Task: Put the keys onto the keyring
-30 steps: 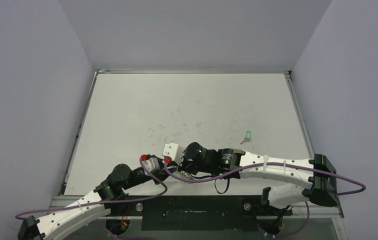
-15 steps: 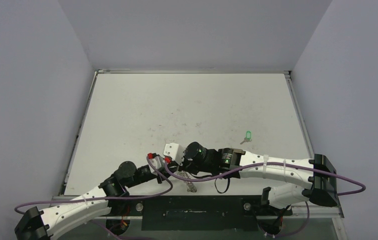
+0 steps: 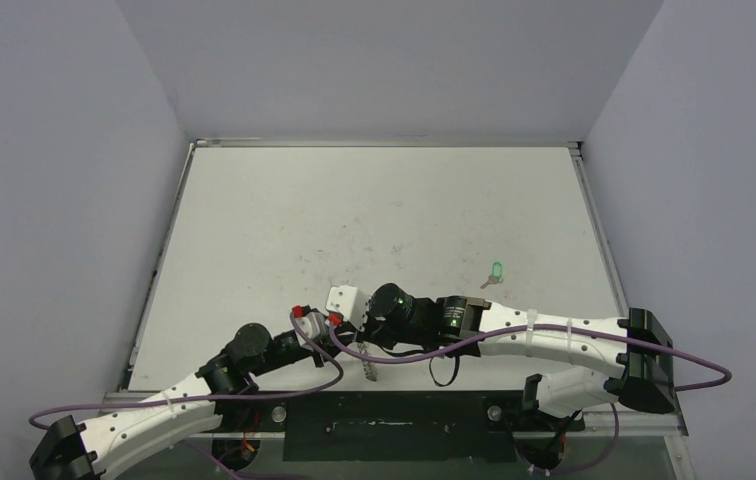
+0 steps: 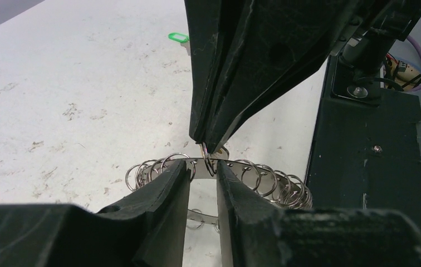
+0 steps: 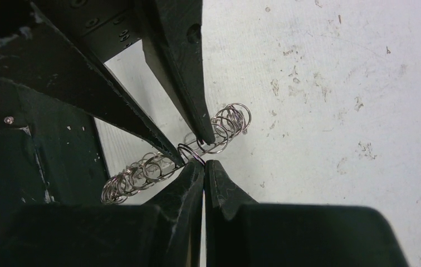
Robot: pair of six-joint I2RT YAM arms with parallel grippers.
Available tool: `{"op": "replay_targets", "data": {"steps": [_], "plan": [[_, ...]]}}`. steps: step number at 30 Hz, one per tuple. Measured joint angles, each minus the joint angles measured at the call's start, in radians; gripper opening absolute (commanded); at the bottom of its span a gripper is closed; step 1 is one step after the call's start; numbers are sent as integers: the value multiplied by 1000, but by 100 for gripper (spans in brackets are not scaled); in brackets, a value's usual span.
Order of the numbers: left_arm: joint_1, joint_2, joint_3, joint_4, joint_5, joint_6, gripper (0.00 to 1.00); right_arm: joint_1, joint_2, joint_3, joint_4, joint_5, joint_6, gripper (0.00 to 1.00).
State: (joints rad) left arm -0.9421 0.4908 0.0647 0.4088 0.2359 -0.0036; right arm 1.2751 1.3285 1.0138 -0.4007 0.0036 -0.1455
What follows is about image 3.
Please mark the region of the metal disc with key rings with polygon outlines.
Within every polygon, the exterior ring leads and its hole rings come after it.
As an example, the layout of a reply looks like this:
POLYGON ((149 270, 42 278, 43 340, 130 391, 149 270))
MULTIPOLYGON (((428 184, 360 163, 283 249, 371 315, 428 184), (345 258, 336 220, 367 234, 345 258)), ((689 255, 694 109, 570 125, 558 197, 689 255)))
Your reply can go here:
MULTIPOLYGON (((371 352, 369 350, 369 344, 365 342, 357 342, 356 348, 359 354, 369 357, 371 352)), ((361 365, 364 373, 364 377, 367 381, 376 383, 378 381, 378 372, 375 364, 369 360, 361 360, 361 365)))

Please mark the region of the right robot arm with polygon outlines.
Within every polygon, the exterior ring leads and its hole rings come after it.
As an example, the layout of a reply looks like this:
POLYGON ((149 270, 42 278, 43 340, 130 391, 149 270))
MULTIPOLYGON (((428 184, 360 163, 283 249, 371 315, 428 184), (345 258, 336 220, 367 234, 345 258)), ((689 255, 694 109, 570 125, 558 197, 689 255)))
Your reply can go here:
POLYGON ((334 287, 326 308, 361 340, 385 348, 404 343, 450 357, 518 356, 566 365, 527 377, 519 414, 534 429, 607 403, 653 414, 677 407, 673 342, 649 310, 632 308, 624 318, 562 317, 468 296, 418 298, 393 283, 373 295, 334 287))

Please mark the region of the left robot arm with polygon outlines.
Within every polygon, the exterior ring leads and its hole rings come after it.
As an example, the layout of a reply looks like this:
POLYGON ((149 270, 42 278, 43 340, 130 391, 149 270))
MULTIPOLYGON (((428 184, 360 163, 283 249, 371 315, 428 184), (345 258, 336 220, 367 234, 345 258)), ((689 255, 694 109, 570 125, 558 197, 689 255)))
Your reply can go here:
POLYGON ((141 402, 115 404, 85 421, 67 415, 47 427, 29 459, 37 479, 114 479, 151 455, 197 433, 236 431, 251 420, 251 401, 280 399, 262 394, 254 379, 310 357, 328 337, 317 313, 296 320, 295 329, 272 336, 258 323, 234 338, 198 371, 141 402))

